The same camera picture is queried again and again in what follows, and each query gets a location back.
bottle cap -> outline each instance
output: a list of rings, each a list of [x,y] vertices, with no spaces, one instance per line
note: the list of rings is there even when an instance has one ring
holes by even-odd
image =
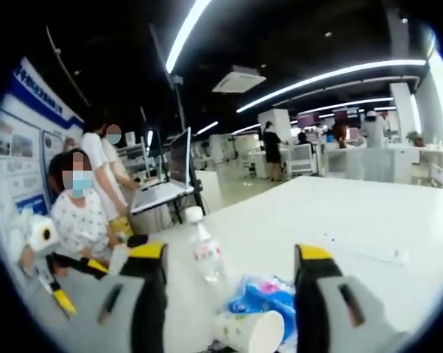
[[[185,209],[185,219],[188,223],[196,224],[204,218],[202,208],[199,206],[193,206]]]

potted plant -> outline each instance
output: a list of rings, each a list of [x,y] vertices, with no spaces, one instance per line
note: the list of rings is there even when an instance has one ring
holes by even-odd
[[[423,147],[424,142],[422,140],[421,135],[417,131],[410,131],[406,134],[406,140],[412,145],[416,147]]]

paper cup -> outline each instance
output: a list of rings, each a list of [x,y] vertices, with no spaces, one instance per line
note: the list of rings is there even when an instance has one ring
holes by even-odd
[[[283,317],[277,311],[221,313],[214,321],[215,339],[242,353],[274,353],[282,343]]]

table surface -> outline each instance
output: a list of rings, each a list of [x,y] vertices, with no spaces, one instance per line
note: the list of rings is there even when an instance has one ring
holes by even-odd
[[[396,329],[417,331],[443,299],[443,189],[301,176],[203,223],[220,242],[233,282],[243,273],[292,280],[294,245],[327,234],[357,249],[408,251],[407,265],[331,251],[345,275],[381,299]],[[152,235],[169,244],[168,353],[199,352],[212,341],[213,302],[196,271],[190,234],[184,224]]]

ceiling vent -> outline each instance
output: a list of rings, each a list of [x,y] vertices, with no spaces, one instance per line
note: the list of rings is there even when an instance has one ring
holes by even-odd
[[[232,71],[212,89],[212,92],[244,93],[265,80],[266,77],[259,76],[259,72],[254,68],[234,65]]]

